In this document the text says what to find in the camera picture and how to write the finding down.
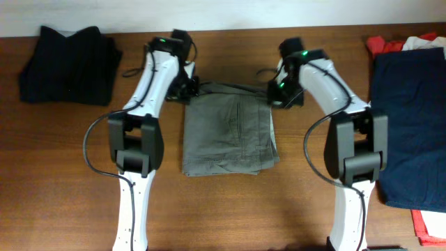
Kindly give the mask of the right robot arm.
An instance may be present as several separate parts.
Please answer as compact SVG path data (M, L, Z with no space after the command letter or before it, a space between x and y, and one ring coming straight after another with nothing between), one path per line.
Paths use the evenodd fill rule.
M366 250L365 228L369 197L387 165L388 117L359 98L341 78L322 49L306 50L299 37L279 45L281 59L268 82L268 103L279 109L303 104L309 93L324 116L305 133L303 149L315 174L335 187L334 223L328 250ZM324 176L309 156L308 141L328 122L323 158Z

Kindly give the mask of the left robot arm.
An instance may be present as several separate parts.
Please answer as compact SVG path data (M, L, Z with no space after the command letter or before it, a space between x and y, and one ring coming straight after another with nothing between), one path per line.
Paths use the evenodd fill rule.
M148 249L148 201L164 142L159 117L166 101L188 104L199 81L191 36L175 29L168 38L155 37L146 48L141 79L122 112L108 118L109 149L120 183L118 228L113 250Z

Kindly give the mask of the grey shorts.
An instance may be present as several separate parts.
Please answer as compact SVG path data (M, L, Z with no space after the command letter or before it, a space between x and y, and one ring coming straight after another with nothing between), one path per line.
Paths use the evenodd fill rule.
M205 82L185 108L186 176L257 175L279 162L266 90Z

